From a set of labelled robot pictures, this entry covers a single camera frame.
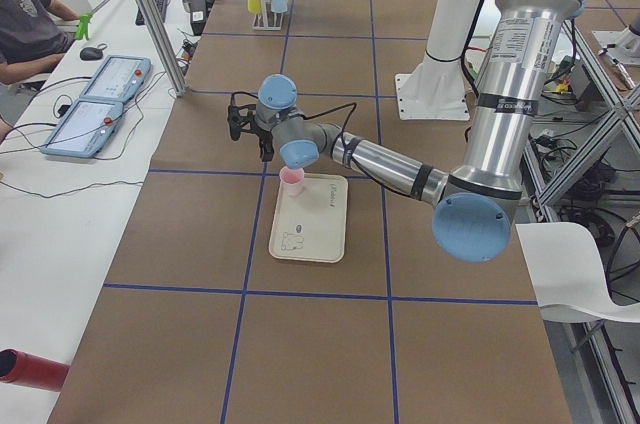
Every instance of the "red cylinder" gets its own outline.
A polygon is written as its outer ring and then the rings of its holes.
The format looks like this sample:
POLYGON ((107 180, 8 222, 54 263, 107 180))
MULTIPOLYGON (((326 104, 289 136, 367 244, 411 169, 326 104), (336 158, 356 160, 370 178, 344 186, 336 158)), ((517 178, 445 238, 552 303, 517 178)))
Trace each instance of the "red cylinder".
POLYGON ((60 392, 69 366, 22 351, 0 352, 0 382, 60 392))

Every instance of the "green object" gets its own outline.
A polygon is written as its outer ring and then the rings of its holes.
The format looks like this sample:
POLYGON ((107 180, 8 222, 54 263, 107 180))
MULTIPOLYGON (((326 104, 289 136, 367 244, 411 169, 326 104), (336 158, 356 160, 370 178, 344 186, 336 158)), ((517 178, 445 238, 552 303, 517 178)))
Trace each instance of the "green object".
POLYGON ((76 31, 76 40, 80 39, 89 39, 89 22, 91 22, 91 18, 93 17, 93 13, 87 12, 80 16, 80 24, 78 25, 78 30, 76 31))

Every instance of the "gray shirt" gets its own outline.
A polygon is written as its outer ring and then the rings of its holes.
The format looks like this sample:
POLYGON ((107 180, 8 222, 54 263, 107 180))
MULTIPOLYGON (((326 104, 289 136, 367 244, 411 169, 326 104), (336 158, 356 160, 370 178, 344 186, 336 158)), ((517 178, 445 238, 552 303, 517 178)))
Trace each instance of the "gray shirt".
POLYGON ((53 23, 51 0, 0 0, 0 63, 66 52, 73 40, 53 23))

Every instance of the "pink cup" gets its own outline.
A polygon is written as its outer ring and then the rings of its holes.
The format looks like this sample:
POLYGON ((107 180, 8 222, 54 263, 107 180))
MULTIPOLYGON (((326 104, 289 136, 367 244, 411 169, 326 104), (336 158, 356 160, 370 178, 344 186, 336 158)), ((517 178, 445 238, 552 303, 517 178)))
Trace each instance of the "pink cup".
POLYGON ((289 169, 287 166, 280 169, 280 185, 290 197, 295 197, 304 188, 304 169, 289 169))

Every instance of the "chair leg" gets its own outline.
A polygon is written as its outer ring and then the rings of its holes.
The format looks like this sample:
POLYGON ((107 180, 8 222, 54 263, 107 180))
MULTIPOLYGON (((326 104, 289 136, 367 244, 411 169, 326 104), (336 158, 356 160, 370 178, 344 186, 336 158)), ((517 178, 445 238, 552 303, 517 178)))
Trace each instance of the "chair leg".
POLYGON ((589 341, 591 339, 591 337, 600 330, 600 328, 604 326, 604 319, 598 321, 595 326, 593 326, 591 329, 589 329, 589 332, 587 332, 582 339, 580 339, 576 345, 574 347, 571 348, 571 352, 575 353, 577 352, 587 341, 589 341))

